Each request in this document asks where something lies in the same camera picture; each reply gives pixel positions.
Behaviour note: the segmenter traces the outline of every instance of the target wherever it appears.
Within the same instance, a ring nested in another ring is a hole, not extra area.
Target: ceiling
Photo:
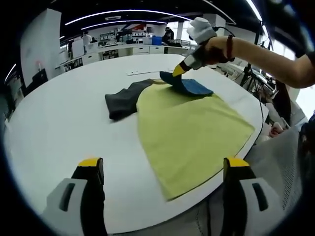
[[[2,10],[8,10],[10,14],[1,14],[2,32],[6,35],[5,47],[2,53],[6,60],[1,70],[1,78],[5,77],[12,65],[19,60],[19,42],[23,30],[27,25],[46,8],[54,9],[62,13],[61,35],[65,39],[72,35],[81,34],[81,28],[105,22],[105,17],[121,15],[121,20],[152,20],[152,21],[181,21],[177,17],[168,17],[157,13],[124,12],[103,14],[89,17],[68,26],[65,23],[77,18],[111,10],[124,9],[146,9],[172,13],[193,19],[204,13],[219,14],[231,23],[229,17],[236,22],[236,26],[256,32],[259,29],[259,21],[247,4],[246,0],[132,0],[132,1],[104,1],[88,0],[79,3],[78,0],[12,0],[5,1]],[[310,36],[315,38],[315,24],[313,22],[313,11],[309,0],[253,0],[257,6],[265,25],[272,37],[292,48],[298,54],[305,51],[305,43],[300,32],[300,22],[304,22],[309,29]],[[297,11],[295,17],[290,16],[284,9],[286,2],[291,2]]]

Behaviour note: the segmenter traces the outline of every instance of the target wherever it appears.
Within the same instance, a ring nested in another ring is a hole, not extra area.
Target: yellow cloth
[[[235,156],[254,128],[218,96],[194,98],[170,85],[151,85],[139,96],[142,147],[166,199],[207,181]]]

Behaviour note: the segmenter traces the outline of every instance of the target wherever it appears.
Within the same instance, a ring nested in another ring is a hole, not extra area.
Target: person
[[[207,63],[240,58],[290,87],[302,89],[315,85],[315,52],[292,61],[240,38],[234,37],[231,41],[227,43],[225,36],[211,38],[205,46]],[[252,147],[245,160],[256,177],[265,179],[281,197],[288,215],[273,235],[286,235],[296,226],[304,230],[312,224],[309,215],[315,208],[315,113],[301,130],[292,127],[278,132],[275,128],[271,133],[276,137]]]
[[[88,45],[92,41],[92,37],[89,35],[88,31],[84,32],[82,39],[84,45]]]
[[[94,37],[92,37],[91,43],[97,43],[97,40]]]
[[[171,40],[174,40],[174,32],[170,27],[165,28],[165,34],[162,37],[162,42],[170,43]]]

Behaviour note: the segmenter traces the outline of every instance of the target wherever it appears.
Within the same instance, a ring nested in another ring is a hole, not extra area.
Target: white cabinet
[[[99,53],[90,53],[82,57],[83,65],[100,61]]]
[[[149,49],[150,54],[164,54],[163,46],[150,46]]]
[[[149,54],[149,47],[148,46],[134,47],[132,48],[132,54],[133,55]]]

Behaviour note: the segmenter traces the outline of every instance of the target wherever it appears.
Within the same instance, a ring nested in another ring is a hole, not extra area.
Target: dark gray cloth
[[[120,120],[137,112],[137,101],[140,93],[150,86],[153,80],[143,80],[132,83],[128,89],[122,89],[116,94],[105,95],[106,104],[109,111],[109,118]]]

